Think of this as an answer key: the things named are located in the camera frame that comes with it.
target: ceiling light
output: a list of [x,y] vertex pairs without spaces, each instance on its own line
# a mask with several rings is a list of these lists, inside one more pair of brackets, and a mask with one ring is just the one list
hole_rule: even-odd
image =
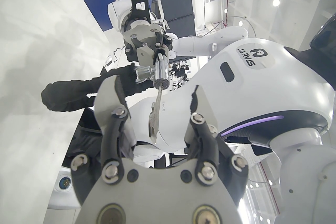
[[277,7],[280,4],[280,0],[273,0],[273,5]]

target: wire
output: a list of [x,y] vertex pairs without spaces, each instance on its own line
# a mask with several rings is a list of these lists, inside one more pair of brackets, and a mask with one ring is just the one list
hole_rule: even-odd
[[116,49],[115,49],[115,51],[113,52],[113,55],[115,56],[116,60],[115,60],[115,61],[113,61],[113,63],[116,63],[116,62],[117,62],[117,60],[118,60],[118,58],[117,58],[117,56],[116,56],[116,53],[115,53],[115,52],[116,52],[117,50],[123,50],[124,48],[125,48],[125,46],[123,46],[121,49],[120,49],[120,48],[116,48]]
[[257,35],[255,34],[255,30],[254,30],[252,24],[250,23],[249,20],[246,19],[246,17],[241,17],[241,16],[230,16],[229,18],[242,18],[242,19],[244,19],[245,21],[247,21],[247,22],[250,24],[251,28],[253,29],[255,38],[257,38]]
[[222,21],[220,21],[217,26],[215,26],[211,31],[207,32],[206,34],[202,35],[203,36],[206,36],[207,34],[209,34],[210,32],[212,32],[216,27],[218,27],[220,24],[222,23]]
[[270,182],[257,182],[257,181],[252,181],[249,178],[247,178],[250,182],[252,183],[259,183],[259,184],[269,184]]
[[181,161],[183,161],[185,159],[187,159],[187,158],[180,159],[177,162],[174,162],[173,164],[169,165],[167,168],[171,168],[174,164],[178,164],[179,162],[181,162]]

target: black glove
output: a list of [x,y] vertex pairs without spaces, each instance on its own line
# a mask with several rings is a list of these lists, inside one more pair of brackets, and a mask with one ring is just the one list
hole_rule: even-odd
[[75,111],[92,107],[95,97],[89,98],[86,95],[97,93],[104,79],[113,75],[120,76],[126,97],[154,87],[151,80],[136,84],[135,65],[132,63],[125,67],[111,69],[92,80],[56,81],[48,84],[41,93],[42,103],[52,111]]

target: metal key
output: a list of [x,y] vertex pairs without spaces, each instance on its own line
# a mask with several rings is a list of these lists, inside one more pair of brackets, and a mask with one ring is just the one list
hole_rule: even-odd
[[149,137],[154,144],[156,144],[156,134],[159,131],[159,112],[161,107],[162,89],[163,85],[161,84],[156,101],[151,104],[151,113],[149,114],[148,120]]

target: purple light strip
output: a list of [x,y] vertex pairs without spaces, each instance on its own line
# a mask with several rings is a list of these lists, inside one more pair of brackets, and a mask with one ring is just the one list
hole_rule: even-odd
[[278,120],[278,119],[283,119],[284,117],[282,115],[278,115],[278,116],[271,116],[271,117],[266,117],[266,118],[262,118],[262,119],[258,119],[258,120],[254,120],[254,121],[251,121],[251,122],[247,122],[245,124],[242,124],[242,125],[239,125],[237,127],[234,127],[224,133],[222,133],[220,136],[224,136],[224,135],[227,135],[229,133],[232,133],[238,129],[241,129],[241,128],[246,128],[248,126],[251,126],[251,125],[254,125],[254,124],[258,124],[258,123],[263,123],[263,122],[267,122],[267,121],[272,121],[272,120]]

